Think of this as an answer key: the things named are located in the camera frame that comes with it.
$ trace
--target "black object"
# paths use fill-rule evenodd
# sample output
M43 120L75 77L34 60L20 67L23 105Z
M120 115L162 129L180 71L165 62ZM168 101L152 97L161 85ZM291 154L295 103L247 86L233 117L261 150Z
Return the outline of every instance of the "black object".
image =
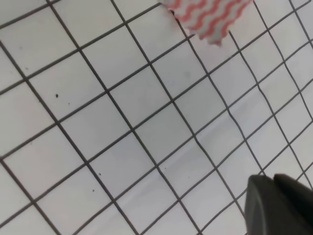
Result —
M250 176L245 214L249 235L313 235L313 191L287 175Z

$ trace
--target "red and white wavy pattern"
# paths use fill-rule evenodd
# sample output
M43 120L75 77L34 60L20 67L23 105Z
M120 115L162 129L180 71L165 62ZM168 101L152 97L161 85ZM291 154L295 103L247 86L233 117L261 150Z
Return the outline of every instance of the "red and white wavy pattern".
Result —
M211 44L220 44L228 27L239 18L252 0L160 0L173 10L180 23L206 38Z

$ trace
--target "square tile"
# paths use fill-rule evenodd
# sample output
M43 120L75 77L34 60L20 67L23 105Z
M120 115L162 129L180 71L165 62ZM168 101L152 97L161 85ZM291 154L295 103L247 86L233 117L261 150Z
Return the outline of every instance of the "square tile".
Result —
M288 16L270 32L285 58L308 41L295 14Z
M302 173L301 168L290 148L287 148L278 156L265 170L268 177L274 177L275 174L286 174L294 179Z
M289 141L295 138L311 121L299 95L276 116Z
M265 167L287 145L273 117L248 139L248 143L262 167Z
M25 83L1 95L0 114L0 155L53 124Z
M0 229L0 235L55 235L34 206L28 208Z
M198 144L191 140L162 163L160 169L176 193L182 196L212 171L213 166Z
M239 129L228 113L222 114L197 137L216 165L243 141Z
M284 65L280 66L266 78L260 84L260 88L267 97L274 112L280 109L298 92Z
M191 137L191 132L172 104L136 132L157 163Z
M115 0L114 2L126 20L158 3L157 0Z
M15 69L9 58L5 55L4 51L0 48L0 91L8 86L20 81L22 77Z
M86 159L92 158L129 130L107 95L71 116L62 125Z
M245 219L234 203L221 213L213 222L203 231L203 235L244 235L246 233Z
M126 27L83 51L108 88L147 63Z
M182 200L200 228L203 228L231 201L229 192L216 172L202 181Z
M170 101L150 67L119 85L111 94L132 126Z
M160 235L160 234L179 234L179 235L195 235L196 228L191 223L187 214L178 203L169 212L167 212L146 235Z
M306 169L312 162L313 156L313 125L310 125L292 144L302 167Z
M78 235L104 234L134 235L134 232L114 205L99 214L78 233Z
M310 44L299 50L287 61L287 66L299 88L313 79L313 49Z
M297 11L301 19L301 22L305 27L305 30L307 31L310 39L313 38L312 11L313 11L313 2L308 3L305 7L302 7Z
M268 33L244 49L243 55L258 81L282 62L282 58Z
M117 202L137 231L141 233L175 200L170 188L155 170Z
M194 46L208 72L213 70L237 51L236 45L229 35L223 38L222 47L208 45L206 40L200 40L197 36L193 37L190 42Z
M301 184L303 184L305 187L311 189L311 186L310 186L310 184L309 184L307 178L305 178L304 175L302 175L302 176L300 177L300 179L298 180L298 182L301 183Z
M45 0L2 0L0 3L0 25L24 15L45 3Z
M30 201L1 165L0 186L0 223L2 223L22 207L26 206Z
M225 109L208 78L180 97L176 104L195 132Z
M258 88L254 88L230 108L245 136L250 135L270 116L271 112Z
M41 199L38 205L61 234L70 235L109 202L97 180L84 167Z
M150 60L185 38L174 16L160 6L132 21L129 26Z
M133 134L129 134L91 163L113 197L154 165Z
M260 168L244 143L227 158L219 170L237 197L246 189L250 175L259 173Z
M236 42L240 48L252 39L263 33L266 28L253 4L248 5L242 16L230 27Z
M255 0L255 2L268 27L271 27L292 11L289 1L285 0Z
M239 206L241 207L241 209L243 210L243 212L245 212L245 204L246 204L246 193L244 193L244 195L242 195L237 202L239 203Z
M50 8L1 29L0 40L26 75L75 50Z
M79 53L40 73L30 82L58 119L104 92Z
M30 142L5 162L33 198L83 164L58 127Z
M205 75L188 42L153 63L172 97L179 95Z
M302 92L303 98L310 113L313 113L313 83L310 83Z
M255 80L238 54L211 75L213 82L230 105L255 85Z
M80 46L122 23L108 0L64 0L53 6Z

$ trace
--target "grout line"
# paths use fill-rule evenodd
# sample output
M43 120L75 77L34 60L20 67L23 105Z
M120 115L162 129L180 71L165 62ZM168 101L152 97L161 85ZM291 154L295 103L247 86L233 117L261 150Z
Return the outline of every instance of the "grout line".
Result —
M117 13L119 14L121 20L125 23L125 19L122 15L122 13L120 12L120 10L118 9L117 5L115 4L114 0L111 0L112 5L114 6L114 8L116 9ZM175 105L172 97L170 96L170 94L168 93L167 89L165 88L163 82L161 81L158 73L156 72L156 70L154 69L153 65L150 63L150 60L148 59L146 53L144 52L144 50L142 49L141 45L139 44L137 38L135 37L134 33L132 32L131 28L129 27L129 25L127 23L125 23L126 28L128 29L130 35L132 36L133 40L135 41L135 43L137 44L139 50L141 51L142 55L145 57L146 61L148 64L150 64L150 68L152 69L152 71L154 72L154 74L156 75L157 79L159 80L159 82L161 83L162 87L164 88L164 90L166 91L166 93L168 94L171 102ZM196 228L196 230L200 233L200 229L197 226L197 224L195 223L194 219L192 218L192 216L190 215L189 211L187 210L187 208L185 207L185 205L183 204L183 202L180 200L178 194L176 193L176 191L174 190L173 186L171 185L171 183L169 182L169 180L166 178L166 176L164 175L164 173L160 170L160 168L158 167L156 161L154 160L153 156L150 154L149 150L147 149L147 147L144 145L144 143L142 142L142 140L140 139L139 135L135 132L135 130L133 130L134 135L136 136L137 140L139 141L139 143L141 144L141 146L143 147L143 149L145 150L145 152L148 154L148 156L150 157L151 161L153 162L153 164L156 166L157 171L159 172L159 174L162 176L162 178L164 179L164 181L166 182L166 184L168 185L168 187L170 188L170 190L172 191L172 193L174 194L174 196L177 198L177 200L179 201L181 207L183 208L183 210L185 211L185 213L187 214L187 216L189 217L190 221L192 222L192 224L194 225L194 227Z
M257 10L258 13L259 13L259 16L260 16L260 18L261 18L261 20L262 20L262 22L263 22L265 28L268 29L268 26L267 26L267 24L265 23L265 21L264 21L264 19L263 19L263 16L261 15L261 12L259 11L259 8L258 8L256 2L253 2L253 3L254 3L254 6L255 6L256 10ZM303 103L304 103L304 105L305 105L305 108L306 108L306 110L307 110L307 112L308 112L308 114L309 114L311 120L313 121L313 117L312 117L312 115L311 115L311 113L310 113L310 111L309 111L309 109L308 109L308 106L307 106L307 104L306 104L306 102L305 102L305 100L304 100L304 98L303 98L303 95L302 95L302 93L301 93L301 91L300 91L300 88L299 88L298 84L296 83L296 80L294 79L293 75L291 74L291 72L290 72L290 70L289 70L289 68L288 68L288 66L287 66L287 63L286 63L285 60L284 60L284 56L283 56L283 54L282 54L280 48L278 47L278 45L277 45L277 43L276 43L274 37L272 36L271 32L268 31L268 33L269 33L269 35L270 35L272 41L274 42L274 44L275 44L275 46L276 46L276 48L277 48L277 50L278 50L278 52L279 52L281 58L283 59L284 65L285 65L285 67L286 67L286 70L288 71L288 73L289 73L291 79L293 80L295 86L297 87L298 92L299 92L299 94L300 94L300 96L301 96L301 99L302 99L302 101L303 101ZM248 65L248 63L246 62L245 59L244 59L244 61L245 61L245 63L247 64L248 68L250 69L251 73L253 73L252 70L251 70L251 68L250 68L250 66ZM271 112L272 112L272 114L273 114L273 109L272 109L271 105L269 104L268 99L266 98L265 94L261 91L261 88L259 88L259 90L260 90L260 92L262 93L262 95L264 96L264 98L266 99L266 102L268 103L268 106L269 106L269 108L270 108L270 110L271 110ZM284 133L282 127L280 126L280 124L279 124L279 122L278 122L277 117L274 116L274 118L275 118L275 121L276 121L276 123L277 123L277 125L278 125L280 131L282 132L282 134L283 134L283 136L284 136L286 142L289 143L289 141L288 141L288 139L287 139L287 137L286 137L286 135L285 135L285 133ZM304 172L303 167L302 167L302 165L301 165L301 163L300 163L300 161L299 161L299 158L297 157L297 155L296 155L296 153L295 153L293 147L292 147L291 145L289 145L289 147L290 147L290 150L292 151L292 153L293 153L293 155L294 155L296 161L298 162L298 164L299 164L299 166L300 166L300 168L301 168L301 171L304 173L306 179L308 180L311 189L313 190L312 184L311 184L311 182L309 181L309 178L307 177L306 173Z
M177 23L178 23L178 25L179 25L181 31L183 32L184 36L186 37L187 35L186 35L184 29L182 28L181 24L179 23L179 21L177 21ZM224 103L224 105L225 105L225 107L226 107L226 109L227 109L227 112L228 112L229 116L233 119L233 121L234 121L235 124L237 125L238 129L240 130L240 132L241 132L241 134L242 134L242 137L243 137L243 139L244 139L246 145L248 146L249 150L251 151L252 155L254 156L254 153L252 152L252 149L250 148L248 142L246 141L246 138L245 138L245 136L244 136L244 134L243 134L243 132L242 132L240 126L238 125L238 123L236 122L236 120L234 119L234 117L232 116L232 114L230 113L229 107L227 106L227 104L226 104L226 102L225 102L225 99L223 98L222 94L220 93L220 91L218 90L218 88L217 88L216 85L214 84L213 80L211 79L210 74L208 73L206 67L204 66L203 61L201 60L201 58L200 58L199 55L197 54L197 52L196 52L196 50L194 49L194 47L193 47L192 43L190 42L190 40L188 40L188 43L189 43L189 45L190 45L190 47L191 47L193 53L195 54L196 58L197 58L198 61L200 62L200 64L201 64L203 70L205 71L205 73L206 73L208 79L210 80L211 84L213 85L214 89L216 90L216 92L219 94L221 100L223 101L223 103ZM219 177L220 177L221 180L223 181L225 187L226 187L227 190L229 191L231 197L235 200L235 203L236 203L236 205L237 205L239 211L241 212L242 216L245 218L245 214L244 214L243 210L241 209L239 203L237 202L237 200L236 200L236 198L235 198L233 192L232 192L231 189L229 188L229 186L228 186L228 184L226 183L225 179L223 178L222 174L220 173L220 171L218 170L217 166L214 164L214 162L212 161L212 159L209 157L209 155L208 155L208 153L206 152L206 150L204 149L204 147L199 143L199 141L198 141L198 139L197 139L197 137L196 137L196 134L192 131L192 129L191 129L190 126L189 126L189 128L190 128L191 132L193 133L193 136L194 136L194 138L195 138L197 144L199 145L199 147L202 149L202 151L205 153L205 155L206 155L206 156L208 157L208 159L210 160L211 164L212 164L213 167L215 168L215 170L216 170L216 172L218 173ZM259 168L262 170L262 167L261 167L261 165L259 164L259 162L258 162L257 160L256 160L256 162L257 162Z

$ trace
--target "tile floor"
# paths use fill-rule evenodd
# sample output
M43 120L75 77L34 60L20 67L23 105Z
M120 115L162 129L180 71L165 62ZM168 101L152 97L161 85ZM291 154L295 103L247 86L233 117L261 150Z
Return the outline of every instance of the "tile floor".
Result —
M249 175L312 188L312 11L217 48L157 0L2 0L0 235L245 235Z

